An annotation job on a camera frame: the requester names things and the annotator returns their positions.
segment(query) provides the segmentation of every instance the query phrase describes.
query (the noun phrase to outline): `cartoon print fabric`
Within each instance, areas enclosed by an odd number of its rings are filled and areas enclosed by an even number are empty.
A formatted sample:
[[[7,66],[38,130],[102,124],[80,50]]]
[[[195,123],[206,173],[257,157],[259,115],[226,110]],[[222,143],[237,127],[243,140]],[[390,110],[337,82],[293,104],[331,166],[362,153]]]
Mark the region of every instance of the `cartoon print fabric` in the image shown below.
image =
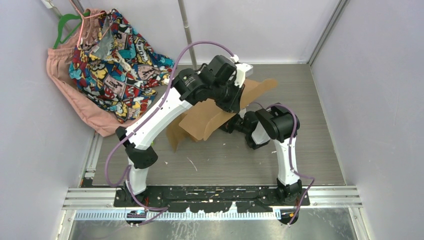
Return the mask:
[[[74,49],[69,76],[78,90],[120,123],[138,118],[164,84],[174,61],[157,54],[116,10],[98,18],[100,31],[92,44]]]

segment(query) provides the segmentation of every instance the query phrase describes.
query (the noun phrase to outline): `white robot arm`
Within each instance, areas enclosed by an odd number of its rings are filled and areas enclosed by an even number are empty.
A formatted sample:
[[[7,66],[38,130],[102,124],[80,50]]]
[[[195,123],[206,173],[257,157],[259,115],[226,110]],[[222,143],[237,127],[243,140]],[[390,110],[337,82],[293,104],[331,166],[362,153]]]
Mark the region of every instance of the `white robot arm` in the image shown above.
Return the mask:
[[[246,134],[247,145],[252,149],[258,149],[267,145],[270,140],[274,142],[277,160],[277,195],[282,200],[292,200],[302,193],[302,181],[297,172],[295,144],[297,130],[300,127],[296,116],[297,127],[291,141],[291,165],[289,156],[289,140],[294,127],[294,118],[290,112],[282,106],[272,106],[256,112],[240,111],[224,125],[221,129],[232,133],[234,130]]]
[[[129,181],[134,195],[146,190],[146,178],[149,167],[158,159],[151,147],[156,136],[181,113],[198,102],[213,99],[218,107],[229,113],[240,111],[240,98],[246,76],[252,73],[252,66],[231,60],[222,55],[215,56],[209,64],[203,64],[198,71],[183,69],[171,82],[171,88],[162,106],[162,97],[149,111],[131,126],[116,129],[116,135],[123,143],[131,165]],[[135,132],[136,128],[148,121]]]

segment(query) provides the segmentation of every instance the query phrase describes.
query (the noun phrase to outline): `metal floor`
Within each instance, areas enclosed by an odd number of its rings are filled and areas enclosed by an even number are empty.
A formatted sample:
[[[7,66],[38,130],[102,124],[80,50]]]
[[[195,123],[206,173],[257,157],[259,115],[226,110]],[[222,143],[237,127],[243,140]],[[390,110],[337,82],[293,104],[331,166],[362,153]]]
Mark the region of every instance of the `metal floor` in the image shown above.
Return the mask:
[[[256,101],[264,106],[280,102],[292,108],[300,119],[296,142],[297,168],[300,173],[314,176],[316,185],[344,185],[323,110],[315,88],[310,67],[306,64],[255,65],[249,79],[263,81],[274,78],[278,87]],[[165,86],[155,88],[163,94]],[[248,110],[258,107],[252,104]],[[106,185],[105,161],[118,143],[114,135],[103,139],[93,185]],[[275,185],[278,173],[274,144],[257,150],[246,146],[239,132],[227,134],[215,131],[207,141],[185,139],[173,152],[165,135],[154,141],[159,159],[150,167],[148,185]],[[127,166],[123,147],[114,154],[109,177],[116,182]]]

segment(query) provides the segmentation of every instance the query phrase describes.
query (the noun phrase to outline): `clothing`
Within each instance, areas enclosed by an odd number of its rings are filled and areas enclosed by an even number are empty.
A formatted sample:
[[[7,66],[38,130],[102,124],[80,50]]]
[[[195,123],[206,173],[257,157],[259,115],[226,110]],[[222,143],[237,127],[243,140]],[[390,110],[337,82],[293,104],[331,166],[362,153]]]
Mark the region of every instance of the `clothing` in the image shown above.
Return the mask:
[[[119,122],[134,120],[153,102],[157,93],[151,88],[168,80],[174,61],[155,53],[116,9],[97,20],[98,39],[75,47],[69,75]]]
[[[98,14],[100,10],[91,9],[91,13]],[[84,21],[83,40],[92,43],[99,34],[99,21],[93,17]],[[96,132],[103,137],[112,135],[119,126],[128,127],[136,120],[128,120],[125,123],[119,123],[115,115],[104,111],[85,95],[78,91],[77,85],[69,76],[69,67],[74,57],[75,46],[78,42],[79,29],[70,39],[59,45],[57,49],[49,48],[47,51],[47,74],[54,82],[63,96],[72,105],[78,116]]]

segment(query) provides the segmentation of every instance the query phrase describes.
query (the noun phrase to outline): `gray floor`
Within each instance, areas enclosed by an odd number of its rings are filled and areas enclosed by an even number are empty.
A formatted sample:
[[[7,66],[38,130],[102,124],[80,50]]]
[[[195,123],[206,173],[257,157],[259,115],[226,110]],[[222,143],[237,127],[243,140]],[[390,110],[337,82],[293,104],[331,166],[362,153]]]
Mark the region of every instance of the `gray floor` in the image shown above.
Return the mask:
[[[302,209],[286,228],[277,220],[154,221],[129,228],[124,221],[74,221],[70,240],[356,240],[347,208]]]
[[[296,142],[300,173],[316,177],[317,185],[344,185],[311,70],[306,64],[255,65],[249,78],[278,80],[278,87],[257,99],[264,106],[280,102],[292,108],[300,119]],[[163,86],[157,88],[163,93]],[[258,107],[252,104],[248,110]],[[94,185],[105,185],[105,160],[117,144],[116,136],[106,137],[101,147]],[[249,149],[241,133],[215,131],[207,141],[186,139],[176,153],[163,131],[154,141],[159,159],[150,167],[148,185],[275,185],[278,173],[273,144]],[[110,179],[119,179],[128,164],[123,147],[113,156]]]

